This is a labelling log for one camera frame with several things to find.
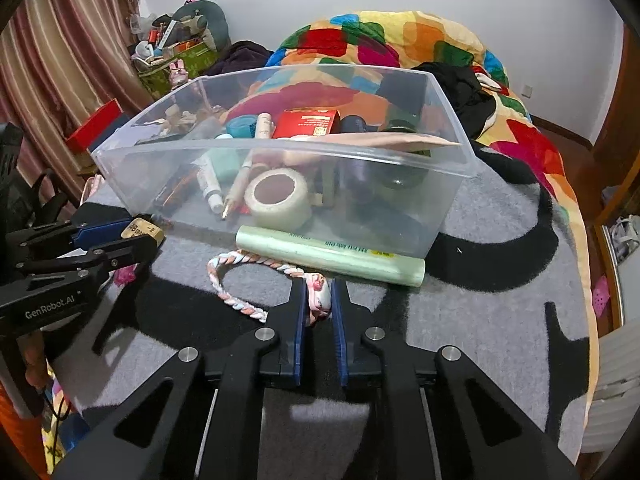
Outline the tan eraser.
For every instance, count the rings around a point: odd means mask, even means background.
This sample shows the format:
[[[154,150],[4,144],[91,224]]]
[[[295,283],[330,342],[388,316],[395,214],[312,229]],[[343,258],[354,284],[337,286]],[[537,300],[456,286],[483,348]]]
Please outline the tan eraser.
[[[123,240],[143,235],[152,237],[152,239],[155,240],[157,247],[160,247],[165,239],[163,230],[151,221],[145,220],[145,218],[134,218],[134,220],[131,220],[128,223],[128,226],[126,226],[126,228],[120,233],[120,237]]]

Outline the pink hair clip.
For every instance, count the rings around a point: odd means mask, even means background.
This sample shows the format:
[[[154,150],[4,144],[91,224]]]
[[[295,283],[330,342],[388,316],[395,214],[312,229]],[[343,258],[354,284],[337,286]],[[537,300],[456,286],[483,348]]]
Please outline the pink hair clip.
[[[114,272],[113,282],[116,286],[122,287],[129,283],[132,283],[137,275],[136,275],[137,265],[132,264],[131,266],[125,266],[124,268],[118,269]]]

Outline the braided rope toy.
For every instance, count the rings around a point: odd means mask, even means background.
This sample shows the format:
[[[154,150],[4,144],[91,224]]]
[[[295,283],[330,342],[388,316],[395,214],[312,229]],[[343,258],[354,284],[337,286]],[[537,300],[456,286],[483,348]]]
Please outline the braided rope toy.
[[[224,304],[259,323],[267,322],[269,311],[285,298],[286,281],[303,287],[307,326],[327,318],[332,311],[329,280],[292,263],[232,250],[211,258],[206,271],[215,295]]]

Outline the light green roll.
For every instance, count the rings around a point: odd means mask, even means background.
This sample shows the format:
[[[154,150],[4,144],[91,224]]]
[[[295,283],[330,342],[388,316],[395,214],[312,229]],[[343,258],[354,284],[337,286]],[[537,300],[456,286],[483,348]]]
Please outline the light green roll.
[[[420,287],[425,276],[423,259],[257,226],[241,226],[235,243],[256,255],[364,280]]]

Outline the white ointment tube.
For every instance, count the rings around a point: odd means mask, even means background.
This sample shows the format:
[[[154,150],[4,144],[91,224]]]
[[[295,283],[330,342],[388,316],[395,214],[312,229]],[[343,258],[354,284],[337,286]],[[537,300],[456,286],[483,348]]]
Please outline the white ointment tube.
[[[224,198],[212,162],[206,155],[202,155],[194,160],[193,165],[196,167],[198,186],[209,209],[214,214],[222,214]]]

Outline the white tape roll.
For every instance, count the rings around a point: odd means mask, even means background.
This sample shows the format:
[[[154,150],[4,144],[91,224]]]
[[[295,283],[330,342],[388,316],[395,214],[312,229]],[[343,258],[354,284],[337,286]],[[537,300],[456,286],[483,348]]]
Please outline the white tape roll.
[[[254,225],[264,229],[294,232],[311,218],[307,181],[291,168],[268,170],[251,180],[244,202]]]

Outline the white gold pen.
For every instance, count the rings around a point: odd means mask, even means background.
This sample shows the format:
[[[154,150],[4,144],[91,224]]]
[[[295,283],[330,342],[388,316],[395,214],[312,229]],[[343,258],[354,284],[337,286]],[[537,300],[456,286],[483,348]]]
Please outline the white gold pen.
[[[224,210],[221,214],[222,220],[229,218],[241,205],[248,182],[250,182],[252,165],[253,152],[249,151],[233,180],[227,197],[224,199]]]

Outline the purple spray bottle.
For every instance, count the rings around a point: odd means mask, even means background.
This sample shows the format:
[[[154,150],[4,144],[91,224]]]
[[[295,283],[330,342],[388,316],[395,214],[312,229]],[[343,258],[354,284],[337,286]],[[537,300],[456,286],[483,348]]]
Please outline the purple spray bottle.
[[[340,133],[368,132],[367,123],[357,115],[341,119]],[[375,166],[363,159],[343,158],[340,161],[338,182],[340,189],[355,203],[366,204],[373,200],[376,191]]]

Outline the pink cosmetic tube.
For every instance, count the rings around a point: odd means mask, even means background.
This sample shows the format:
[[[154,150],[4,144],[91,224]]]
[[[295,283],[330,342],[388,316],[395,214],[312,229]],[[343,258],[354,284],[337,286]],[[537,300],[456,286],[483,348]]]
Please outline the pink cosmetic tube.
[[[320,143],[329,145],[344,145],[352,148],[379,148],[404,153],[417,153],[431,148],[457,148],[459,142],[448,141],[431,134],[408,132],[369,132],[369,133],[332,133],[328,136],[293,136],[285,141],[296,143]],[[284,166],[299,166],[310,164],[318,158],[316,154],[304,154],[301,150],[283,150],[270,155],[274,164]]]

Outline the green glass bottle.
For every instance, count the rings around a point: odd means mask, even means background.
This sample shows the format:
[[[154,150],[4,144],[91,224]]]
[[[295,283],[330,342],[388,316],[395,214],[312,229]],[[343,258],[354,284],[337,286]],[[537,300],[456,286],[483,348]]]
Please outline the green glass bottle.
[[[394,164],[371,164],[370,178],[376,186],[391,191],[408,191],[424,181],[423,169],[410,166],[408,156],[430,157],[431,151],[416,138],[416,125],[405,119],[389,119],[375,131],[375,148],[394,153]]]

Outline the red cigarette box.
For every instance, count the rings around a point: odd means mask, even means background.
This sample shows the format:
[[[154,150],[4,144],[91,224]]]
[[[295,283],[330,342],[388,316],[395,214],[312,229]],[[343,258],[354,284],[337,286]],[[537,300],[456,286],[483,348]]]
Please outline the red cigarette box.
[[[337,110],[285,110],[276,122],[272,138],[293,136],[327,136],[340,128],[341,116]]]

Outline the green clutter basket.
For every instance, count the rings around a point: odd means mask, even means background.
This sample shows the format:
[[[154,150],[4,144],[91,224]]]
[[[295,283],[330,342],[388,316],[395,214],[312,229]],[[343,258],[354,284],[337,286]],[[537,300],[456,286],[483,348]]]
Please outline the green clutter basket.
[[[219,53],[203,41],[175,44],[167,53],[172,56],[140,58],[135,54],[131,58],[142,86],[154,100],[166,96],[178,84],[204,74],[219,58]]]

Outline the grey green plush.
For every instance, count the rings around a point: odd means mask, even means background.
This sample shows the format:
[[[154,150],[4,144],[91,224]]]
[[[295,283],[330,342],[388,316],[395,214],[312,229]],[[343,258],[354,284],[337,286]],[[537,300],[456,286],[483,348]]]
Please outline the grey green plush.
[[[200,37],[209,50],[220,52],[231,44],[226,16],[217,3],[194,0],[179,8],[172,18]]]

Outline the pink croc shoe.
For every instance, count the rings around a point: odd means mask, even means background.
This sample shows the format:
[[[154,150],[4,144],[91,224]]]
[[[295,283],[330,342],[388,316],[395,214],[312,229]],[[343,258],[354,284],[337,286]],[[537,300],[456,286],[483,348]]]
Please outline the pink croc shoe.
[[[605,275],[601,275],[592,289],[592,306],[597,318],[604,315],[610,300],[611,294],[608,289],[608,278]]]

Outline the black clothing pile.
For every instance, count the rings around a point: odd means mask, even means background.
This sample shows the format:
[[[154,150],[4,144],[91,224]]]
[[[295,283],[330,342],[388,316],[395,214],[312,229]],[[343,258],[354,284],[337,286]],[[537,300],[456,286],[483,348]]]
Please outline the black clothing pile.
[[[435,77],[470,140],[478,139],[494,124],[496,100],[482,89],[471,67],[425,62],[414,69]]]

